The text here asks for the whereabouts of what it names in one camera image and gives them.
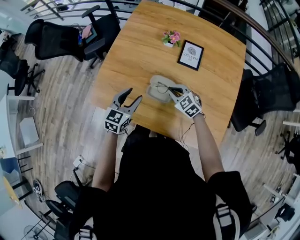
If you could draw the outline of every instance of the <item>backpack strap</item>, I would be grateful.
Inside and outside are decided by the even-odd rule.
[[[97,240],[96,235],[93,232],[94,219],[91,217],[75,235],[74,240]]]
[[[216,240],[222,240],[222,227],[235,224],[235,236],[234,240],[238,240],[240,237],[240,220],[236,212],[228,207],[228,205],[222,200],[221,197],[216,195],[216,213],[213,217],[213,224],[216,233]]]

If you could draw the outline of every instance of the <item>flower pot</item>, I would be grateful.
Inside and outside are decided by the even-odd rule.
[[[167,43],[164,43],[164,45],[166,45],[167,47],[173,47],[174,43],[167,42]]]

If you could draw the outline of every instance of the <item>person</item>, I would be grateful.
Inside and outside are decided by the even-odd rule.
[[[84,187],[76,203],[70,239],[92,218],[89,227],[97,239],[164,236],[213,240],[216,194],[237,213],[241,236],[252,211],[240,173],[224,171],[204,115],[197,114],[193,120],[205,181],[195,173],[188,151],[178,142],[162,135],[149,137],[150,130],[136,126],[122,149],[114,183],[118,135],[107,132],[92,187]]]

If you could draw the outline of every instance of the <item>pink flower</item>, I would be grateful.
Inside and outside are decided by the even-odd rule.
[[[170,36],[171,43],[176,43],[179,41],[179,37],[177,35],[171,35]]]
[[[180,33],[178,31],[174,31],[174,35],[180,38]]]
[[[168,31],[168,32],[164,32],[164,35],[170,35],[170,31]]]

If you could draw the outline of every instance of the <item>forearm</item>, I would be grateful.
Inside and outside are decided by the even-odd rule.
[[[223,172],[224,168],[217,144],[205,122],[204,116],[201,114],[196,115],[194,123],[202,171],[205,181],[208,182],[213,174]]]
[[[101,156],[93,177],[92,186],[106,192],[114,183],[117,141],[117,134],[107,132],[104,145],[101,149]]]

